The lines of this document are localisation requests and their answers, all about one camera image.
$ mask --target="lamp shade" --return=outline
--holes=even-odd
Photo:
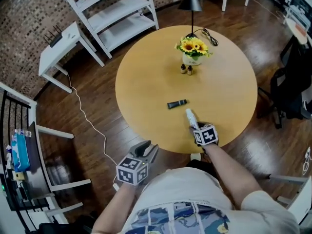
[[[190,10],[190,11],[201,11],[201,7],[198,0],[182,0],[178,9]]]

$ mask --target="wooden floor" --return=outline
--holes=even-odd
[[[221,12],[222,0],[203,0],[203,12],[195,13],[195,24],[215,30],[237,44],[251,62],[259,86],[269,90],[274,71],[281,67],[279,54],[291,37],[290,31],[273,15],[250,1],[228,0],[227,10]],[[257,0],[275,13],[277,7],[269,0]],[[177,10],[177,5],[157,13],[160,28],[190,24],[190,13]],[[98,51],[105,62],[101,68],[88,53],[81,51],[69,63],[72,84],[81,96],[83,109],[94,126],[107,136],[107,153],[119,162],[128,149],[142,141],[123,119],[115,96],[118,66],[131,46],[132,40],[113,52],[113,59]],[[68,84],[68,78],[58,79]],[[55,184],[89,178],[92,184],[57,193],[62,206],[82,201],[84,207],[67,214],[70,221],[93,210],[100,213],[113,197],[112,182],[115,166],[103,154],[104,138],[94,131],[79,111],[75,93],[68,94],[50,85],[39,100],[37,118],[40,125],[73,133],[73,140],[41,135],[44,157],[50,177]],[[256,112],[268,103],[258,99]],[[258,179],[273,197],[294,196],[297,188],[263,179],[267,174],[301,176],[304,153],[311,144],[311,122],[284,120],[283,128],[275,129],[272,116],[257,119],[256,112],[244,132],[224,149]],[[162,150],[155,164],[155,173],[168,168],[183,167],[189,155]]]

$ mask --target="round wooden table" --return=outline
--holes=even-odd
[[[191,76],[180,73],[182,52],[174,48],[190,26],[157,30],[139,40],[123,58],[116,78],[116,97],[133,130],[160,148],[177,153],[200,153],[189,133],[185,110],[198,121],[215,125],[219,146],[235,139],[248,125],[257,101],[257,82],[244,53],[225,36],[209,30],[219,41]],[[169,110],[168,102],[188,103]]]

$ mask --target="black lamp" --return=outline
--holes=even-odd
[[[194,26],[194,11],[201,11],[199,1],[198,0],[182,0],[178,9],[190,10],[192,12],[192,33],[188,34],[186,37],[197,37],[193,33],[193,26]]]

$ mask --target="lamp base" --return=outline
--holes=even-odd
[[[197,35],[195,35],[194,33],[190,33],[186,37],[196,37],[196,38],[198,38]]]

